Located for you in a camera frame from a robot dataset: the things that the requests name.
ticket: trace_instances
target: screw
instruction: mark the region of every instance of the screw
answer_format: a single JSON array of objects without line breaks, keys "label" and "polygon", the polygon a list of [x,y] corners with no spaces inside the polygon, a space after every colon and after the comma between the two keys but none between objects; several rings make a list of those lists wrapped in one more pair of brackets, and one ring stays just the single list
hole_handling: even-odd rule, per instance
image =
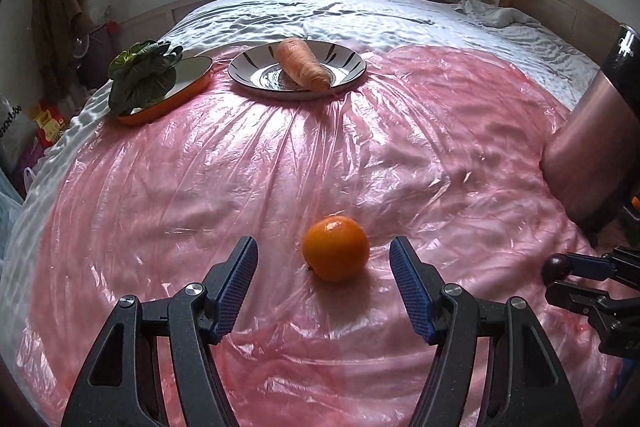
[{"label": "screw", "polygon": [[136,302],[135,295],[125,295],[124,297],[120,297],[118,304],[121,308],[131,308],[134,302]]},{"label": "screw", "polygon": [[444,286],[444,293],[451,295],[452,297],[457,297],[462,294],[462,288],[457,284],[447,284]]},{"label": "screw", "polygon": [[204,290],[204,286],[198,282],[192,282],[187,285],[187,288],[184,289],[184,292],[191,297],[200,295]]},{"label": "screw", "polygon": [[522,297],[512,297],[510,302],[511,306],[513,306],[517,310],[523,310],[527,307],[527,301]]}]

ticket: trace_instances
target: orange fruit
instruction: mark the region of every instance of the orange fruit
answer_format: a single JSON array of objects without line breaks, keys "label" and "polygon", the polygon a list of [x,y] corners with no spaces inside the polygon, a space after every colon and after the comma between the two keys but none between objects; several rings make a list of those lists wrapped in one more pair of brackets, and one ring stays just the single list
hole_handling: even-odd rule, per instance
[{"label": "orange fruit", "polygon": [[306,231],[302,255],[320,279],[341,282],[364,269],[369,240],[353,219],[330,216]]}]

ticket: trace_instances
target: headboard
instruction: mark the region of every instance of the headboard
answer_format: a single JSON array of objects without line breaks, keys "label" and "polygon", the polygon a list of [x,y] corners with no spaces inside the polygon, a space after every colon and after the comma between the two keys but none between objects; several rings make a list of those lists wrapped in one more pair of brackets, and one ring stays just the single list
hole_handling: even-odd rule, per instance
[{"label": "headboard", "polygon": [[618,22],[583,0],[500,0],[498,6],[534,17],[599,66],[618,35]]}]

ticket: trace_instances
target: metallic cylinder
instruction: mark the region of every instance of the metallic cylinder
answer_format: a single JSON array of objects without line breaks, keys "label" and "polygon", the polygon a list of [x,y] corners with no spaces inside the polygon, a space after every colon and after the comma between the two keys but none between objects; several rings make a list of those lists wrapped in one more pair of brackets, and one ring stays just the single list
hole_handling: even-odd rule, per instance
[{"label": "metallic cylinder", "polygon": [[618,40],[540,162],[552,194],[585,232],[616,217],[640,180],[640,38]]}]

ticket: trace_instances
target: green leafy vegetable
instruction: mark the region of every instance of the green leafy vegetable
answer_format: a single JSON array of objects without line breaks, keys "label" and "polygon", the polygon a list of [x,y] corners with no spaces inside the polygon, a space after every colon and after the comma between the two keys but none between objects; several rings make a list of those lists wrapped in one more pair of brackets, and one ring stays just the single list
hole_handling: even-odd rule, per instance
[{"label": "green leafy vegetable", "polygon": [[110,116],[116,118],[131,114],[137,107],[150,107],[175,86],[174,67],[182,59],[182,46],[170,52],[169,47],[171,43],[167,41],[136,42],[111,61]]}]

